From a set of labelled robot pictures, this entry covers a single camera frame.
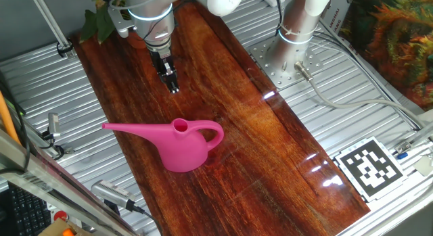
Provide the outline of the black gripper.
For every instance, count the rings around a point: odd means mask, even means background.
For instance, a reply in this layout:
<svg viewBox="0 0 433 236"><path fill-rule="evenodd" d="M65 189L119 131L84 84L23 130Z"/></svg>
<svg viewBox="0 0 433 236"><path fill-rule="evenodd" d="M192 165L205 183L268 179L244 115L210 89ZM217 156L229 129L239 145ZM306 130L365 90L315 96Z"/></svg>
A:
<svg viewBox="0 0 433 236"><path fill-rule="evenodd" d="M153 67L155 67L161 81L170 93L178 93L179 85L177 73L171 56L170 47L153 48L150 50Z"/></svg>

